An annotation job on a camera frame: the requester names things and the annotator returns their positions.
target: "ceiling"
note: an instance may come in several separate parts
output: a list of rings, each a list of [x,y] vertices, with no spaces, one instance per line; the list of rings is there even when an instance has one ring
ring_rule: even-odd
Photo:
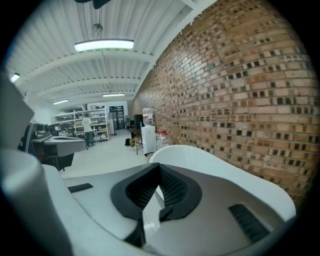
[[[168,44],[215,1],[111,0],[95,10],[92,2],[47,0],[16,36],[8,76],[19,73],[15,85],[46,102],[69,100],[58,107],[105,101],[108,93],[132,100]],[[97,38],[96,23],[100,38],[134,40],[133,49],[76,52],[75,43]]]

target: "plastic bottle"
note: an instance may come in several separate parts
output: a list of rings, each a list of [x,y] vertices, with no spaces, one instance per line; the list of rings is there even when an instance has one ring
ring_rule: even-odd
[[[155,135],[154,152],[161,148],[161,131],[158,131]]]
[[[155,146],[156,146],[155,151],[160,150],[166,146],[169,146],[167,132],[165,130],[162,130],[158,133],[159,133],[159,136],[156,137],[156,141],[155,141]]]
[[[143,124],[145,126],[152,126],[154,119],[153,119],[153,110],[151,107],[146,107],[142,109],[142,118],[143,118]]]
[[[167,131],[162,130],[161,132],[161,148],[169,146],[168,134]]]

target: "ceiling beam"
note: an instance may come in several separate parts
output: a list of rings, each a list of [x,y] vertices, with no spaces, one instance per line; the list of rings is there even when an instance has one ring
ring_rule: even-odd
[[[86,104],[91,102],[115,102],[115,101],[131,101],[133,100],[133,92],[122,92],[124,96],[114,96],[114,97],[102,97],[103,94],[108,94],[108,92],[94,92],[94,93],[84,93],[80,95],[74,95],[70,97],[58,98],[52,100],[53,102],[62,101],[68,99],[69,101],[62,104],[56,104],[53,106],[69,106],[75,104]]]
[[[109,58],[109,59],[129,59],[129,60],[136,60],[136,61],[142,61],[147,63],[153,60],[152,55],[134,52],[134,51],[125,51],[125,50],[104,50],[103,55],[105,58]],[[28,81],[36,76],[39,76],[44,72],[48,72],[49,70],[52,70],[67,64],[75,63],[75,62],[81,62],[81,61],[93,60],[93,59],[102,59],[102,51],[94,50],[94,51],[80,52],[80,53],[76,53],[73,55],[69,55],[66,57],[53,60],[47,64],[44,64],[38,67],[37,69],[31,71],[26,75],[22,75],[20,79],[18,79],[15,82],[15,84],[16,86],[19,87],[25,81]]]
[[[134,98],[132,96],[123,96],[123,97],[84,97],[82,99],[73,99],[69,100],[66,103],[61,103],[57,105],[52,105],[54,108],[59,110],[66,110],[70,108],[79,107],[81,104],[89,103],[101,103],[101,102],[121,102],[121,101],[132,101]]]
[[[197,7],[197,4],[192,0],[180,0],[180,1],[192,9],[196,9]]]
[[[140,79],[138,78],[98,78],[98,79],[87,79],[81,81],[74,81],[69,83],[60,84],[55,87],[51,87],[47,90],[43,90],[38,92],[37,96],[44,96],[49,93],[55,93],[59,91],[64,91],[74,87],[84,87],[84,86],[91,86],[91,85],[100,85],[100,84],[132,84],[138,85],[140,83]]]

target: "person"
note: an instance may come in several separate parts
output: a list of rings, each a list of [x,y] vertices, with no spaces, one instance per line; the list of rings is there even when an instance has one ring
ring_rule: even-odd
[[[129,130],[130,129],[130,118],[129,116],[126,116],[126,119],[125,119],[125,126],[126,126],[126,129]]]
[[[94,140],[92,138],[92,130],[91,130],[91,120],[89,118],[88,113],[85,113],[85,118],[82,119],[82,126],[85,136],[85,144],[86,148],[94,146]]]

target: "white wall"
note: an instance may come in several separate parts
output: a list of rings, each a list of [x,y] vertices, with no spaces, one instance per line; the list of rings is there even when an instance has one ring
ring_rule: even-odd
[[[124,115],[128,115],[128,103],[126,100],[122,101],[104,101],[104,102],[95,102],[95,103],[88,103],[88,110],[91,110],[91,106],[105,106],[107,113],[109,112],[109,107],[113,106],[123,106]]]
[[[133,100],[128,100],[127,106],[128,106],[128,116],[131,120],[133,120],[134,119],[134,102],[133,102]]]
[[[55,108],[54,105],[44,101],[34,94],[28,93],[24,98],[24,101],[34,112],[34,116],[31,120],[37,123],[51,125],[52,117],[64,113],[61,110]]]

